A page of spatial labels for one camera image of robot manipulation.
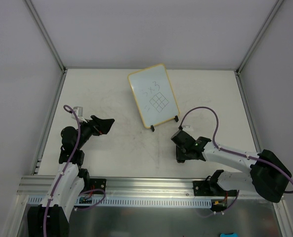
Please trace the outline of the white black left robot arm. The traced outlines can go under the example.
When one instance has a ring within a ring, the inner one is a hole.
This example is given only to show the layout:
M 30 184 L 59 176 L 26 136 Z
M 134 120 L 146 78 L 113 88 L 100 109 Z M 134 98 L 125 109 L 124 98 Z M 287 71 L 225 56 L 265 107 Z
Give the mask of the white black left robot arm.
M 61 131 L 58 172 L 42 201 L 29 208 L 27 213 L 28 235 L 30 237 L 67 237 L 69 219 L 76 209 L 81 195 L 105 195 L 105 185 L 90 180 L 89 171 L 82 168 L 84 152 L 82 146 L 91 136 L 106 135 L 115 120 L 77 118 L 77 128 L 67 126 Z

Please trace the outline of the yellow framed small whiteboard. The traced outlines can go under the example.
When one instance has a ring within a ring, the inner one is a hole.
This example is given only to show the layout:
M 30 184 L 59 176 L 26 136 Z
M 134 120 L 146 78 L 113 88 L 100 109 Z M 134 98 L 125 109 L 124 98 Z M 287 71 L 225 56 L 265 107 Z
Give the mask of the yellow framed small whiteboard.
M 164 64 L 133 72 L 127 76 L 143 125 L 151 129 L 180 115 L 168 72 Z

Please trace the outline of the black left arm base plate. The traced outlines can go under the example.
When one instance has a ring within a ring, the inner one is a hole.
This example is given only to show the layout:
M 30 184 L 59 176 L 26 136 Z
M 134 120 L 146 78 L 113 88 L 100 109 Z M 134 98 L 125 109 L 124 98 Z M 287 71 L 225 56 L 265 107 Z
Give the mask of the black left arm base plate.
M 106 191 L 107 180 L 103 178 L 90 178 L 89 190 L 91 195 L 102 195 Z

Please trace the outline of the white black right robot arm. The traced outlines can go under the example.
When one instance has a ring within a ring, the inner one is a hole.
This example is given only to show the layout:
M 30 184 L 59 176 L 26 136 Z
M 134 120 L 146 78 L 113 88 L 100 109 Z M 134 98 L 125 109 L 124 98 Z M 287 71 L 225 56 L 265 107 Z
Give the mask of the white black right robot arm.
M 272 151 L 234 151 L 206 137 L 194 139 L 183 130 L 178 130 L 171 140 L 176 145 L 178 163 L 202 160 L 220 163 L 236 170 L 216 170 L 203 187 L 207 195 L 221 196 L 232 190 L 247 191 L 278 203 L 287 193 L 286 188 L 291 183 L 292 175 Z

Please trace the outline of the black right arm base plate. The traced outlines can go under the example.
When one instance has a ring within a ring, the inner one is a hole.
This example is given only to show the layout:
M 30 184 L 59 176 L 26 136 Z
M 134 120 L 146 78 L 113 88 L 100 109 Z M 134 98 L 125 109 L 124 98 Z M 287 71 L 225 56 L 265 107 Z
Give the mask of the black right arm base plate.
M 237 190 L 226 191 L 222 189 L 217 183 L 211 183 L 210 181 L 193 181 L 194 196 L 209 196 L 209 197 L 235 197 L 238 193 Z

